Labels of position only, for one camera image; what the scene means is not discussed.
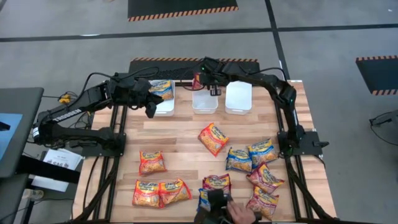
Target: white paper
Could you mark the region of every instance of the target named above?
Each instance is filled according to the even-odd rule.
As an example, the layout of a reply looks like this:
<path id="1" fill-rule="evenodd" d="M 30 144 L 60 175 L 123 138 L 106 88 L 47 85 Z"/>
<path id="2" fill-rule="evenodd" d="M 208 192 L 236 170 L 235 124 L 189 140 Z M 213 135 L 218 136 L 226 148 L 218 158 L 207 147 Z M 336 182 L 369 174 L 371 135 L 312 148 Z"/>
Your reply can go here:
<path id="1" fill-rule="evenodd" d="M 56 166 L 64 167 L 67 169 L 75 170 L 79 162 L 81 161 L 81 156 L 68 151 L 66 149 L 53 150 L 49 149 L 44 157 L 44 162 L 51 163 Z M 68 188 L 68 182 L 62 182 L 59 180 L 53 180 L 46 177 L 35 176 L 32 185 L 37 187 L 43 187 L 46 189 L 57 190 L 65 192 Z"/>

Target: orange noodle package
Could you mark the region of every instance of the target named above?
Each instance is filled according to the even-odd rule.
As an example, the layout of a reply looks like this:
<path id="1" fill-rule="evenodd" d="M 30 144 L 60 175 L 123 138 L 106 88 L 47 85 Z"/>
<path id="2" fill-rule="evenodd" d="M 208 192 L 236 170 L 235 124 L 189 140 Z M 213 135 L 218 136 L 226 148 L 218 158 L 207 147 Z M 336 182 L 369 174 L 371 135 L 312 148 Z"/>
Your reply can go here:
<path id="1" fill-rule="evenodd" d="M 134 196 L 132 197 L 132 204 L 162 208 L 163 205 L 159 200 L 158 183 L 137 180 L 136 188 L 134 189 Z"/>
<path id="2" fill-rule="evenodd" d="M 206 148 L 214 155 L 217 156 L 221 149 L 228 142 L 229 138 L 226 137 L 214 123 L 209 124 L 203 129 L 198 139 L 206 146 Z"/>
<path id="3" fill-rule="evenodd" d="M 273 191 L 281 186 L 285 181 L 274 177 L 267 167 L 266 163 L 263 163 L 257 167 L 250 175 L 246 176 L 249 181 L 261 188 L 263 191 L 271 194 Z"/>
<path id="4" fill-rule="evenodd" d="M 223 189 L 224 194 L 231 194 L 231 178 L 229 174 L 222 176 L 210 175 L 203 179 L 203 189 L 205 190 L 216 190 Z"/>
<path id="5" fill-rule="evenodd" d="M 246 205 L 246 208 L 254 212 L 261 212 L 262 216 L 272 221 L 272 215 L 275 212 L 278 200 L 279 195 L 269 195 L 259 187 L 255 187 L 253 196 Z"/>
<path id="6" fill-rule="evenodd" d="M 139 152 L 141 163 L 139 164 L 139 175 L 150 174 L 153 172 L 166 171 L 162 153 Z"/>
<path id="7" fill-rule="evenodd" d="M 177 179 L 175 182 L 160 183 L 159 194 L 163 205 L 192 199 L 191 191 L 181 179 Z"/>

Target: human hand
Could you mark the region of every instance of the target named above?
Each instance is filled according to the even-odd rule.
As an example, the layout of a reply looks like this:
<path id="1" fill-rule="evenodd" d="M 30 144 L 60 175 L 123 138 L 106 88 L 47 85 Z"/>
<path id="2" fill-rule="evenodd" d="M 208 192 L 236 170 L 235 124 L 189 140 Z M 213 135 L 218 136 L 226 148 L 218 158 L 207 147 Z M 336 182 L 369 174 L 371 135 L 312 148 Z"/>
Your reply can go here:
<path id="1" fill-rule="evenodd" d="M 232 216 L 234 224 L 252 224 L 256 221 L 252 210 L 240 207 L 233 201 L 227 203 L 227 209 Z"/>

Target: plastic bin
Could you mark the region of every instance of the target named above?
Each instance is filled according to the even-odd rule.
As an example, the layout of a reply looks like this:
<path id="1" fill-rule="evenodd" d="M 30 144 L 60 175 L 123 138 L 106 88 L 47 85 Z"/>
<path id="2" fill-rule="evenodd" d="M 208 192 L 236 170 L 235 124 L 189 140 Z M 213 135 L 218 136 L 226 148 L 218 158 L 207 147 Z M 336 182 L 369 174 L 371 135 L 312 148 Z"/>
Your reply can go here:
<path id="1" fill-rule="evenodd" d="M 155 85 L 158 82 L 165 80 L 152 80 L 150 84 Z M 172 89 L 173 89 L 173 99 L 165 100 L 158 105 L 156 105 L 155 117 L 157 116 L 173 116 L 174 115 L 174 101 L 175 101 L 175 82 L 172 81 Z"/>
<path id="2" fill-rule="evenodd" d="M 192 92 L 192 108 L 196 114 L 212 114 L 218 107 L 218 96 L 210 96 L 210 90 Z"/>
<path id="3" fill-rule="evenodd" d="M 252 85 L 245 82 L 231 82 L 226 87 L 225 112 L 245 115 L 251 110 Z"/>

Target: yellow and black hazard stripe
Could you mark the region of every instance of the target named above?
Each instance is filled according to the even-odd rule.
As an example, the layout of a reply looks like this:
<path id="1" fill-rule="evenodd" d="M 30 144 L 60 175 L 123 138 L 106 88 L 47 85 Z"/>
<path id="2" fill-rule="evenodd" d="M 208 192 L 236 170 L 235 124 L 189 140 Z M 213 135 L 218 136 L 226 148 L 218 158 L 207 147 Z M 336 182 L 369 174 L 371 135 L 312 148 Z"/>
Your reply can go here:
<path id="1" fill-rule="evenodd" d="M 398 95 L 398 90 L 373 90 L 372 95 Z"/>
<path id="2" fill-rule="evenodd" d="M 151 19 L 165 19 L 165 18 L 180 17 L 180 16 L 195 16 L 195 15 L 210 14 L 217 12 L 230 12 L 237 10 L 239 10 L 238 6 L 228 6 L 228 7 L 217 7 L 212 9 L 199 9 L 199 10 L 190 10 L 183 12 L 170 12 L 170 13 L 161 13 L 161 14 L 145 15 L 145 16 L 133 16 L 129 18 L 129 22 L 145 21 Z"/>
<path id="3" fill-rule="evenodd" d="M 383 60 L 383 59 L 397 59 L 396 55 L 388 55 L 388 56 L 375 56 L 375 57 L 357 57 L 355 61 L 359 62 L 362 60 Z"/>
<path id="4" fill-rule="evenodd" d="M 138 57 L 131 61 L 174 61 L 174 62 L 198 62 L 202 58 L 151 58 L 151 57 Z M 221 62 L 257 62 L 253 58 L 219 58 Z"/>

